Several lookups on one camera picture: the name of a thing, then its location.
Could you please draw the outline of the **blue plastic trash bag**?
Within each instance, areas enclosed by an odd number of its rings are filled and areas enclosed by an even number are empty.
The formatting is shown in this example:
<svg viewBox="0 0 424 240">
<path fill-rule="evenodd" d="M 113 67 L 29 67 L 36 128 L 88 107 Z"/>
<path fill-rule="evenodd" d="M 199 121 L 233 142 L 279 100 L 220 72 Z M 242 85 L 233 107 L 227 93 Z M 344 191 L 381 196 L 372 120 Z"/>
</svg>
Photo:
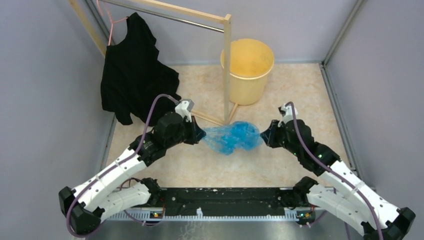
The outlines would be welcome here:
<svg viewBox="0 0 424 240">
<path fill-rule="evenodd" d="M 264 142 L 256 125 L 247 121 L 208 127 L 204 131 L 206 136 L 202 140 L 207 146 L 226 156 L 236 150 L 251 151 Z"/>
</svg>

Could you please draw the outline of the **wooden clothes rack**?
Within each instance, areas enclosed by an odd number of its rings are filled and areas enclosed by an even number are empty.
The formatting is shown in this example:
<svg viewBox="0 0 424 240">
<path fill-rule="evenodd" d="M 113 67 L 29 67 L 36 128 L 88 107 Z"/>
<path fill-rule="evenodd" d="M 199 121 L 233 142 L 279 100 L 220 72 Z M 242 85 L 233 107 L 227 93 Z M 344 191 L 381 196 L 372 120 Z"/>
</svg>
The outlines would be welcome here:
<svg viewBox="0 0 424 240">
<path fill-rule="evenodd" d="M 102 20 L 102 17 L 100 15 L 100 11 L 98 10 L 98 7 L 93 6 L 94 3 L 93 3 L 92 0 L 82 0 L 82 1 L 88 6 L 88 10 L 92 11 L 92 15 L 94 16 L 94 19 L 97 21 L 97 23 L 100 27 L 100 30 L 102 30 L 102 26 L 103 26 L 103 28 L 106 29 L 106 33 L 104 33 L 105 34 L 104 38 L 109 37 L 109 31 L 107 31 L 109 29 L 105 26 L 105 24 Z M 206 12 L 202 12 L 202 11 L 198 11 L 198 10 L 194 10 L 194 9 L 170 4 L 170 3 L 161 2 L 161 1 L 158 1 L 158 0 L 128 0 L 129 2 L 132 2 L 132 3 L 142 4 L 142 5 L 150 6 L 150 7 L 153 7 L 153 8 L 169 11 L 169 12 L 172 12 L 172 13 L 177 13 L 177 14 L 181 14 L 181 15 L 184 15 L 184 16 L 190 16 L 190 17 L 202 19 L 202 20 L 205 20 L 205 21 L 210 21 L 210 22 L 214 22 L 214 23 L 217 23 L 217 24 L 221 24 L 223 26 L 223 29 L 221 29 L 221 28 L 212 27 L 210 25 L 205 25 L 205 24 L 201 24 L 201 23 L 198 23 L 198 22 L 193 22 L 193 21 L 189 21 L 189 20 L 186 20 L 186 19 L 174 17 L 174 16 L 171 16 L 171 15 L 162 14 L 162 13 L 157 12 L 157 11 L 147 10 L 145 8 L 140 8 L 140 7 L 135 7 L 135 6 L 132 6 L 132 5 L 123 4 L 123 3 L 115 1 L 115 0 L 103 0 L 103 1 L 106 2 L 107 4 L 115 5 L 115 6 L 118 6 L 118 7 L 123 7 L 123 8 L 126 8 L 126 9 L 131 9 L 131 10 L 135 10 L 135 11 L 138 11 L 138 12 L 143 12 L 143 13 L 147 13 L 149 15 L 160 17 L 160 18 L 164 18 L 164 19 L 188 24 L 188 25 L 191 25 L 191 26 L 211 30 L 211 31 L 218 32 L 218 33 L 222 33 L 223 39 L 224 39 L 223 67 L 222 67 L 223 68 L 223 98 L 224 98 L 224 95 L 225 95 L 224 81 L 228 81 L 229 75 L 230 75 L 230 43 L 231 43 L 231 36 L 232 36 L 232 26 L 231 26 L 232 15 L 231 14 L 227 14 L 226 16 L 218 16 L 218 15 L 214 15 L 214 14 L 211 14 L 211 13 L 206 13 Z M 105 44 L 103 38 L 101 38 L 98 35 L 93 24 L 90 22 L 89 18 L 87 17 L 84 10 L 80 6 L 79 1 L 78 0 L 67 0 L 67 2 L 69 3 L 69 5 L 73 9 L 73 11 L 75 12 L 77 18 L 82 23 L 86 32 L 89 34 L 93 43 L 95 44 L 95 46 L 99 50 L 100 54 L 104 58 L 106 56 L 108 44 Z M 211 115 L 208 115 L 204 112 L 196 111 L 194 109 L 191 110 L 191 115 L 199 117 L 201 119 L 204 119 L 208 122 L 211 122 L 211 123 L 214 123 L 214 124 L 220 125 L 220 126 L 225 125 L 225 124 L 229 124 L 230 121 L 233 118 L 234 112 L 236 111 L 236 109 L 238 107 L 238 104 L 235 103 L 235 106 L 230 111 L 229 104 L 230 103 L 225 103 L 225 102 L 223 103 L 223 108 L 224 108 L 224 111 L 223 111 L 224 118 L 223 118 L 223 120 L 218 119 L 216 117 L 212 117 Z"/>
</svg>

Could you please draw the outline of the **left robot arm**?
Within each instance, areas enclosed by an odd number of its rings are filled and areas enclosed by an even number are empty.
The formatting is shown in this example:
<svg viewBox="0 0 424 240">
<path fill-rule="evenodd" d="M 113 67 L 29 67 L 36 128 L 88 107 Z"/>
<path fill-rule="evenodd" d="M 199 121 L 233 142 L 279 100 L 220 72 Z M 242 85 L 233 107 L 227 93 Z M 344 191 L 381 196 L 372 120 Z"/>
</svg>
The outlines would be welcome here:
<svg viewBox="0 0 424 240">
<path fill-rule="evenodd" d="M 138 136 L 109 166 L 76 186 L 62 188 L 59 205 L 66 218 L 66 227 L 75 237 L 84 238 L 110 216 L 132 206 L 154 207 L 160 202 L 160 188 L 152 178 L 135 186 L 115 191 L 124 181 L 166 155 L 178 144 L 195 145 L 206 136 L 194 116 L 169 112 L 161 117 L 151 131 Z"/>
</svg>

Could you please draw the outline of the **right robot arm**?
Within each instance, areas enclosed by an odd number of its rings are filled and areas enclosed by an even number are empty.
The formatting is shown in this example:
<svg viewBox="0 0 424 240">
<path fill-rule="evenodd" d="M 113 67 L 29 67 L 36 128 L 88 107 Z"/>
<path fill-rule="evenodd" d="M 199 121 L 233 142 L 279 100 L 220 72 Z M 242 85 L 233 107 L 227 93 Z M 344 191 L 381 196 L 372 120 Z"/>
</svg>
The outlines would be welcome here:
<svg viewBox="0 0 424 240">
<path fill-rule="evenodd" d="M 330 147 L 314 140 L 312 131 L 298 119 L 282 123 L 272 120 L 260 133 L 270 148 L 284 148 L 318 178 L 330 183 L 337 193 L 327 191 L 305 176 L 293 187 L 299 206 L 318 206 L 354 228 L 365 240 L 402 240 L 411 229 L 416 214 L 399 208 L 379 196 L 358 178 Z"/>
</svg>

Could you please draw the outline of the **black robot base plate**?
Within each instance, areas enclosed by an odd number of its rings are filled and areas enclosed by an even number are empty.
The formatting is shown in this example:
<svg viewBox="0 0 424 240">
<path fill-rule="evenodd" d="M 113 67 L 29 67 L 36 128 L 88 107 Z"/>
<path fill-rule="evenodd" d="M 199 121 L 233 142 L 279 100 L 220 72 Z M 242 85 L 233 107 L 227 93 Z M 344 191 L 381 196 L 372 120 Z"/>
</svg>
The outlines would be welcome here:
<svg viewBox="0 0 424 240">
<path fill-rule="evenodd" d="M 153 203 L 137 207 L 164 210 L 167 217 L 194 216 L 198 209 L 206 217 L 283 216 L 289 210 L 316 210 L 305 194 L 284 187 L 163 188 Z"/>
</svg>

